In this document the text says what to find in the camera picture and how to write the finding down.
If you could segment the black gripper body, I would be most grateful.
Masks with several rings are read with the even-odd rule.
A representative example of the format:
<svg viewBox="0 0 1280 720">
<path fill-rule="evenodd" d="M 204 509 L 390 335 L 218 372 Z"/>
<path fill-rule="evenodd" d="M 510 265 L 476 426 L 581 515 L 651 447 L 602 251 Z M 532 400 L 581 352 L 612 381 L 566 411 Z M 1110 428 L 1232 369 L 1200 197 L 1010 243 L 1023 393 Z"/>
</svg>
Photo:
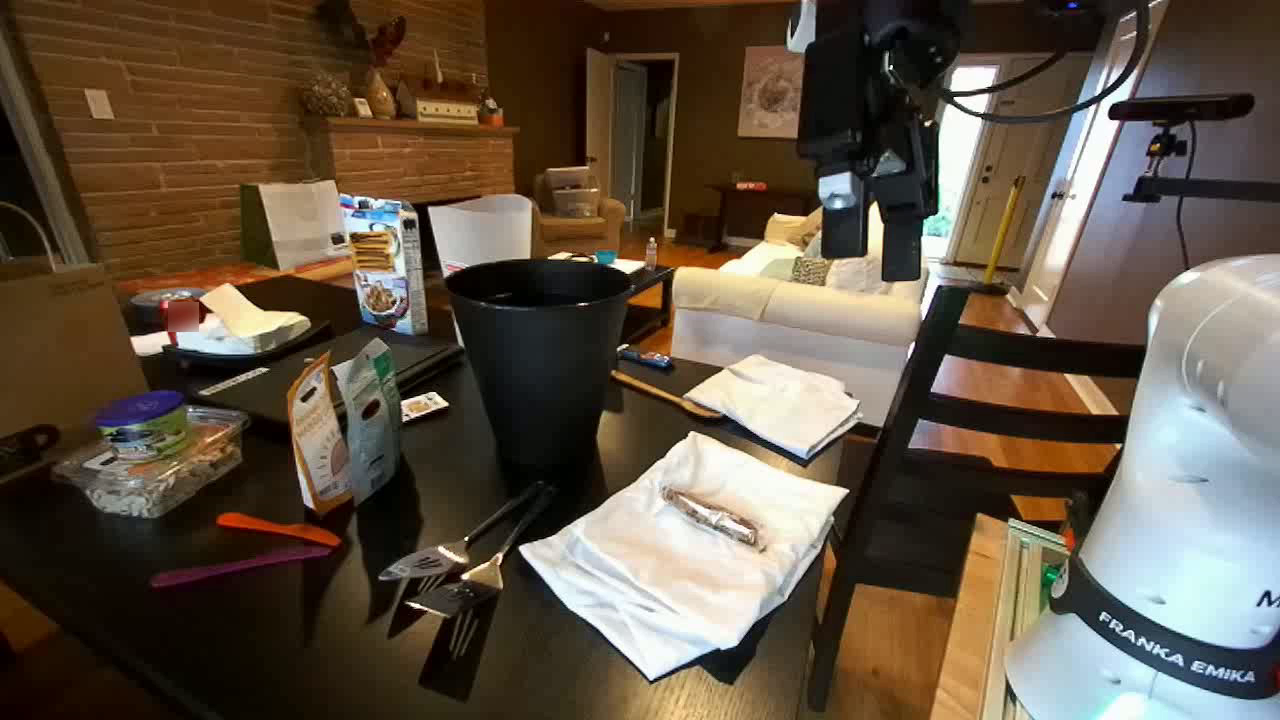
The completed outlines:
<svg viewBox="0 0 1280 720">
<path fill-rule="evenodd" d="M 799 0 L 796 151 L 829 211 L 935 211 L 935 105 L 969 0 Z"/>
</svg>

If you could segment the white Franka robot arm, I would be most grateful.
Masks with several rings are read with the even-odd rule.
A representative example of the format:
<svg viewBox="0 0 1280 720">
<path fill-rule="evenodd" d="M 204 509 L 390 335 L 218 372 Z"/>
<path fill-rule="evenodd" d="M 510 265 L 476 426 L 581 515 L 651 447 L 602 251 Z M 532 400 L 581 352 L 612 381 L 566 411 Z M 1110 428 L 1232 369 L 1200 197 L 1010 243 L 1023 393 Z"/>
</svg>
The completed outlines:
<svg viewBox="0 0 1280 720">
<path fill-rule="evenodd" d="M 824 249 L 921 274 L 969 0 L 799 0 Z M 1002 677 L 1030 720 L 1280 720 L 1280 258 L 1161 288 L 1118 469 Z"/>
</svg>

